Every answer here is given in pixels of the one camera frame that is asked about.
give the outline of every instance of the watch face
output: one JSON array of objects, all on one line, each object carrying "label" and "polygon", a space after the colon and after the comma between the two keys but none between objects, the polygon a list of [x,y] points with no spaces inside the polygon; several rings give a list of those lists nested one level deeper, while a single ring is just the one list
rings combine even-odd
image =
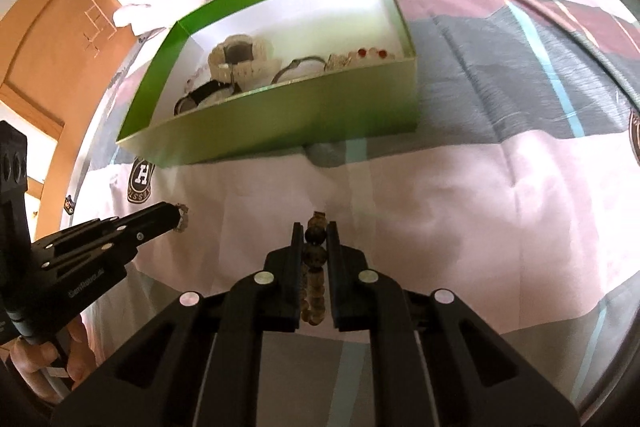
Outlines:
[{"label": "watch face", "polygon": [[178,115],[182,112],[190,111],[198,107],[198,104],[189,95],[182,97],[176,102],[174,107],[174,115]]}]

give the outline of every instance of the bed sheet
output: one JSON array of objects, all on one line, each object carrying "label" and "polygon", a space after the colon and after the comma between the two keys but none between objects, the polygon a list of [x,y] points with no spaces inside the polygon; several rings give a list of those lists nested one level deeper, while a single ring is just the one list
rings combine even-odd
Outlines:
[{"label": "bed sheet", "polygon": [[[535,1],[638,85],[638,22],[619,0]],[[414,291],[451,287],[579,403],[638,307],[628,103],[531,6],[398,2],[418,51],[418,131],[156,169],[147,204],[186,203],[190,229],[141,249],[137,270],[177,290],[224,291],[259,269],[293,221],[326,210],[376,269]],[[114,139],[143,71],[130,68],[111,92],[76,222],[138,209],[126,197],[134,158]],[[363,338],[304,332],[266,338],[259,424],[370,425]],[[310,378],[317,392],[301,399],[295,389]],[[292,401],[300,406],[283,419]]]}]

